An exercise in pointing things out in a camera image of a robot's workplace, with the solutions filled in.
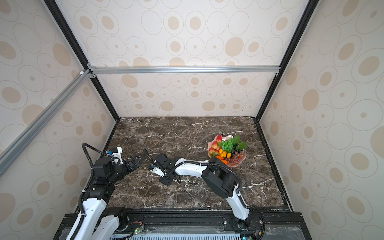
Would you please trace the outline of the black fake grape bunch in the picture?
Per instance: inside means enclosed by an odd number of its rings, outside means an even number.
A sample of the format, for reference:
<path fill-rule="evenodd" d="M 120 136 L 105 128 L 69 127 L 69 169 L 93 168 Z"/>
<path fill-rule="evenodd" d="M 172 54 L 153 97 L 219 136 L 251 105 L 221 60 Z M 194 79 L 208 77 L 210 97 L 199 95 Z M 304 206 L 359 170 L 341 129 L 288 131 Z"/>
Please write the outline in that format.
<path fill-rule="evenodd" d="M 233 149 L 231 151 L 231 159 L 237 156 L 240 152 L 241 150 L 238 149 L 238 144 L 233 145 Z"/>

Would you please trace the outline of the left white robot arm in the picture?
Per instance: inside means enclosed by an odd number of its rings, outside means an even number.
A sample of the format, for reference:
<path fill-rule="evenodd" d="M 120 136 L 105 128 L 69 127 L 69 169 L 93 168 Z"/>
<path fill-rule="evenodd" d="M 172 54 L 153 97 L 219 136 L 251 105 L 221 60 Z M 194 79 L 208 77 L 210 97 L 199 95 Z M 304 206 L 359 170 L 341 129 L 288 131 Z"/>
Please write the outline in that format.
<path fill-rule="evenodd" d="M 80 194 L 78 217 L 67 239 L 109 240 L 115 232 L 123 232 L 129 226 L 138 224 L 127 237 L 121 237 L 122 240 L 129 240 L 145 229 L 144 223 L 140 220 L 130 223 L 124 207 L 107 208 L 107 204 L 115 184 L 138 169 L 140 162 L 135 155 L 123 160 L 121 147 L 102 152 L 82 143 L 82 149 L 90 164 L 91 177 Z"/>

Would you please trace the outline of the green fake grape bunch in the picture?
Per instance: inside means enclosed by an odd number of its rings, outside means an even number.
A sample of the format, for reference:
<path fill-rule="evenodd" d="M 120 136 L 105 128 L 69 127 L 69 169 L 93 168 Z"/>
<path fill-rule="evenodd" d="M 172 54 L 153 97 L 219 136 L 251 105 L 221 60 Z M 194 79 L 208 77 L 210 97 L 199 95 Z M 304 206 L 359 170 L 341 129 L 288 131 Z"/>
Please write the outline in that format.
<path fill-rule="evenodd" d="M 248 145 L 247 142 L 244 142 L 239 135 L 236 135 L 233 138 L 229 139 L 223 138 L 223 140 L 218 144 L 227 153 L 231 153 L 233 145 L 235 144 L 238 144 L 238 149 L 241 151 L 243 151 Z"/>

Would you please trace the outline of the pink scalloped fruit bowl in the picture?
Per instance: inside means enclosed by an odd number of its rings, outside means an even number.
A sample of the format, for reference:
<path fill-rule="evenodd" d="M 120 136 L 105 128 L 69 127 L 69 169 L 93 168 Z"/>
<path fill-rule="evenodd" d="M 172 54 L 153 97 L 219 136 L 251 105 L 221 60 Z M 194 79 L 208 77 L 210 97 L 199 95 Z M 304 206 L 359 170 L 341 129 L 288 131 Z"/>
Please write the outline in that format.
<path fill-rule="evenodd" d="M 217 135 L 213 141 L 208 142 L 208 156 L 217 157 L 228 167 L 234 168 L 245 160 L 247 146 L 248 144 L 239 135 L 226 137 Z"/>

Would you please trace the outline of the red fake grape bunch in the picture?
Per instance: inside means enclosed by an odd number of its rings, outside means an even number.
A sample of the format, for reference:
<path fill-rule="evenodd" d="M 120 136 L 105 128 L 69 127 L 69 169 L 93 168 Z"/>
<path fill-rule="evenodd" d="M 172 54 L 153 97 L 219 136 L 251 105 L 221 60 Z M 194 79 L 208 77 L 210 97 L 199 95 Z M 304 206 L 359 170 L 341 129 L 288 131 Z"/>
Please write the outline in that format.
<path fill-rule="evenodd" d="M 228 165 L 231 166 L 238 166 L 245 158 L 247 154 L 245 152 L 240 152 L 237 156 L 235 156 L 233 159 L 229 159 Z"/>

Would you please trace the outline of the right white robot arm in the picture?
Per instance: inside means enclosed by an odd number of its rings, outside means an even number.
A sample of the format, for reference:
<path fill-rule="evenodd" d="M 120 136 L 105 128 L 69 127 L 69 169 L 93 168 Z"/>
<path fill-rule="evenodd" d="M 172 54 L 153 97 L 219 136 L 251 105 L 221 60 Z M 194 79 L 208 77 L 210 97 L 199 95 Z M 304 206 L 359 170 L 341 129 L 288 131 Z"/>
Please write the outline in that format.
<path fill-rule="evenodd" d="M 212 157 L 206 161 L 192 161 L 180 158 L 171 160 L 165 154 L 159 154 L 154 159 L 147 149 L 143 149 L 144 155 L 151 162 L 151 172 L 160 176 L 159 181 L 170 186 L 174 180 L 181 182 L 182 176 L 196 177 L 204 180 L 213 193 L 225 199 L 230 205 L 233 215 L 238 219 L 238 227 L 247 231 L 254 224 L 259 224 L 262 235 L 265 230 L 264 216 L 258 211 L 260 219 L 252 212 L 241 194 L 243 183 L 240 177 L 218 157 Z"/>

